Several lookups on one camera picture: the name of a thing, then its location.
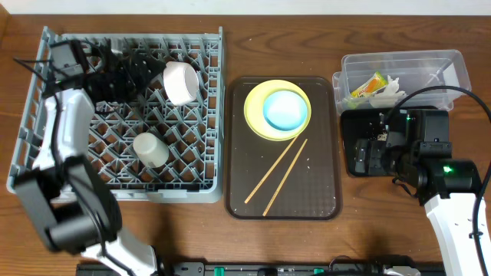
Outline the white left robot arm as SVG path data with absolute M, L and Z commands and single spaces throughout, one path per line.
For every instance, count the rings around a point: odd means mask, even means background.
M 151 55 L 117 54 L 93 46 L 93 67 L 78 41 L 53 44 L 41 61 L 48 112 L 41 148 L 13 188 L 39 238 L 54 252 L 95 259 L 120 275 L 163 275 L 155 249 L 123 227 L 120 207 L 87 159 L 97 103 L 126 103 L 142 94 L 166 65 Z

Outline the wooden chopstick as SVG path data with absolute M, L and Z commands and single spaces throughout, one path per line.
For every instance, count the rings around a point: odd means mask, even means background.
M 272 205 L 273 205 L 273 203 L 275 202 L 275 200 L 276 200 L 276 198 L 277 198 L 278 194 L 281 192 L 282 187 L 284 186 L 284 184 L 285 184 L 286 180 L 288 179 L 288 177 L 289 177 L 289 175 L 290 175 L 290 173 L 291 173 L 291 171 L 292 171 L 293 167 L 294 167 L 294 166 L 295 166 L 295 164 L 297 163 L 298 158 L 299 158 L 299 157 L 300 157 L 300 155 L 302 154 L 302 151 L 303 151 L 303 149 L 305 148 L 305 145 L 306 145 L 306 143 L 307 143 L 307 142 L 308 142 L 308 138 L 306 138 L 306 139 L 304 140 L 304 142 L 302 143 L 302 145 L 301 145 L 301 146 L 300 146 L 300 148 L 298 149 L 298 152 L 295 154 L 294 159 L 291 161 L 291 163 L 290 163 L 290 165 L 289 165 L 289 167 L 288 167 L 287 171 L 285 172 L 285 175 L 282 177 L 281 182 L 278 184 L 277 189 L 275 190 L 275 192 L 274 192 L 273 196 L 272 196 L 272 197 L 271 197 L 271 199 L 269 200 L 268 205 L 266 206 L 266 208 L 265 208 L 264 212 L 262 213 L 262 216 L 263 216 L 263 217 L 266 217 L 266 216 L 267 216 L 267 214 L 268 214 L 268 212 L 269 212 L 270 208 L 272 207 Z
M 244 203 L 247 204 L 249 201 L 252 199 L 252 197 L 258 192 L 258 190 L 262 187 L 263 183 L 267 180 L 269 175 L 272 173 L 272 171 L 275 169 L 275 167 L 280 163 L 280 161 L 283 159 L 285 154 L 290 150 L 294 142 L 298 139 L 298 136 L 295 136 L 291 142 L 286 146 L 286 148 L 282 151 L 282 153 L 279 155 L 279 157 L 275 160 L 275 162 L 269 167 L 268 171 L 265 173 L 265 175 L 260 179 L 258 184 L 255 186 L 255 188 L 250 192 L 248 197 L 245 199 Z

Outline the yellow plate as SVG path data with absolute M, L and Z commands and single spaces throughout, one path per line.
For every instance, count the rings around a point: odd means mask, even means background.
M 308 107 L 307 119 L 296 130 L 281 131 L 270 126 L 263 116 L 263 104 L 265 99 L 274 92 L 290 90 L 299 94 Z M 311 119 L 311 103 L 306 93 L 297 85 L 286 80 L 266 80 L 257 84 L 249 92 L 244 103 L 244 116 L 247 124 L 261 138 L 271 141 L 290 140 L 306 129 Z

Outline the white pink-rimmed bowl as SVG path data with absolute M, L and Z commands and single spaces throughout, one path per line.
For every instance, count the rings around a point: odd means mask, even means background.
M 163 87 L 174 106 L 183 106 L 197 98 L 199 80 L 191 64 L 169 61 L 163 71 Z

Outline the light blue cup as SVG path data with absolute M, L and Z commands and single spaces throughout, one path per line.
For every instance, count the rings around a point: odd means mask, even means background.
M 263 104 L 266 122 L 277 130 L 296 130 L 304 124 L 307 115 L 306 102 L 299 94 L 290 90 L 272 93 Z

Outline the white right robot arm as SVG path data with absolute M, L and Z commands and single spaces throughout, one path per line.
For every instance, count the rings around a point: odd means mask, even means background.
M 490 238 L 480 214 L 484 181 L 474 162 L 453 159 L 445 130 L 389 132 L 385 140 L 353 135 L 354 171 L 390 176 L 424 207 L 448 275 L 488 275 Z

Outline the white cup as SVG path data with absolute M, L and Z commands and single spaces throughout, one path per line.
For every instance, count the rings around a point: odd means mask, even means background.
M 145 166 L 163 166 L 170 156 L 168 146 L 152 133 L 141 133 L 133 141 L 133 149 Z

